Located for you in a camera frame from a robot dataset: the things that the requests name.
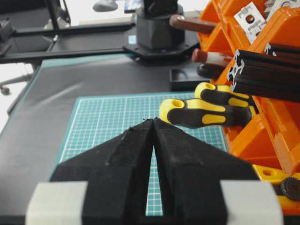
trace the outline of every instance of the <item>desk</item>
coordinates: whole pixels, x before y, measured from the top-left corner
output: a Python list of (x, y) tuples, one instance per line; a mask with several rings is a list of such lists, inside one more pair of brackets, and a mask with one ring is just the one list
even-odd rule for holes
[(0, 136), (0, 224), (24, 223), (35, 186), (53, 171), (78, 96), (170, 91), (169, 69), (181, 67), (196, 64), (145, 65), (125, 54), (44, 61)]

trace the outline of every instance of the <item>yellow and black screwdriver handle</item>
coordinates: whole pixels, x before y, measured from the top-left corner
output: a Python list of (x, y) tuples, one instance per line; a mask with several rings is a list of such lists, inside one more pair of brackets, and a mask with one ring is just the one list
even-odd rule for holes
[(249, 95), (232, 92), (227, 85), (214, 85), (207, 82), (198, 84), (195, 89), (195, 98), (217, 105), (237, 107), (255, 105), (252, 97)]
[(253, 106), (214, 105), (198, 98), (166, 99), (160, 106), (159, 114), (165, 122), (188, 128), (210, 125), (244, 127), (256, 115)]

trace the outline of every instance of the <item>gear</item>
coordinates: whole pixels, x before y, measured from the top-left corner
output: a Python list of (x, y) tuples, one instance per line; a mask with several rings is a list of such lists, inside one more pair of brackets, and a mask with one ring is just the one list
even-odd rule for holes
[(300, 180), (294, 177), (285, 178), (280, 184), (282, 193), (292, 201), (300, 201)]

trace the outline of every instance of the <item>grid lines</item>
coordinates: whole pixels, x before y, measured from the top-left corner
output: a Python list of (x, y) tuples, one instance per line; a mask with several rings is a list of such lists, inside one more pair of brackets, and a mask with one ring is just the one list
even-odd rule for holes
[[(61, 146), (58, 163), (120, 135), (143, 119), (158, 117), (159, 106), (166, 98), (188, 99), (193, 93), (152, 93), (126, 96), (79, 97)], [(201, 129), (180, 127), (186, 133), (226, 151), (220, 126)], [(152, 153), (147, 216), (163, 215), (157, 162)]]

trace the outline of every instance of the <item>orange storage bin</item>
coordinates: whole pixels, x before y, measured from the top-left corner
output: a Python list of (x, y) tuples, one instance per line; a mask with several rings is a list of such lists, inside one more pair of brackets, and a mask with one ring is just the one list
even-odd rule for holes
[[(217, 22), (211, 34), (198, 33), (201, 48), (233, 56), (237, 49), (263, 53), (267, 43), (300, 47), (300, 8), (277, 10), (253, 44), (234, 15), (253, 2), (264, 15), (264, 0), (211, 0), (200, 19)], [(227, 84), (232, 60), (215, 84)], [(245, 127), (224, 128), (229, 151), (253, 164), (300, 172), (300, 103), (253, 96), (259, 114)]]

